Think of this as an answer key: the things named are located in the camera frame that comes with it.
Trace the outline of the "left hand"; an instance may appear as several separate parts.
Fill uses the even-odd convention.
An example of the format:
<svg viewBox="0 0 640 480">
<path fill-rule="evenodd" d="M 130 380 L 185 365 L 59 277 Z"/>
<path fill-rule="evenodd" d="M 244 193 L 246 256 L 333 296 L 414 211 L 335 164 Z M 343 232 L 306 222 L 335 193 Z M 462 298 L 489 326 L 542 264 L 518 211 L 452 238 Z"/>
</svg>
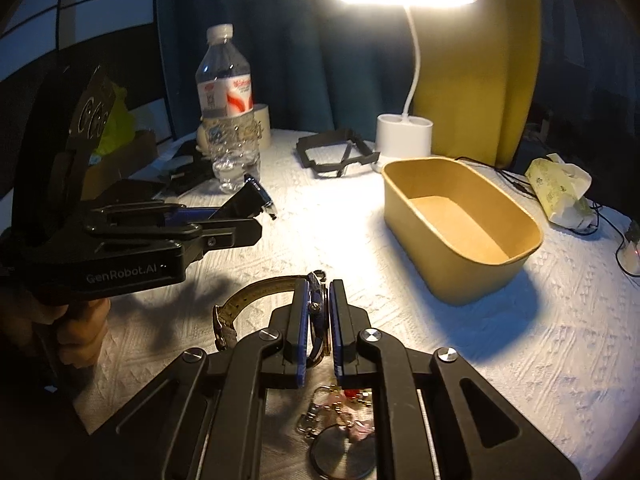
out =
<svg viewBox="0 0 640 480">
<path fill-rule="evenodd" d="M 68 305 L 45 306 L 31 296 L 24 298 L 1 297 L 1 333 L 20 346 L 34 339 L 36 325 L 52 325 L 64 318 Z M 64 321 L 56 331 L 60 345 L 58 356 L 63 364 L 85 368 L 96 364 L 104 337 L 111 299 L 102 298 L 83 302 L 76 318 Z"/>
</svg>

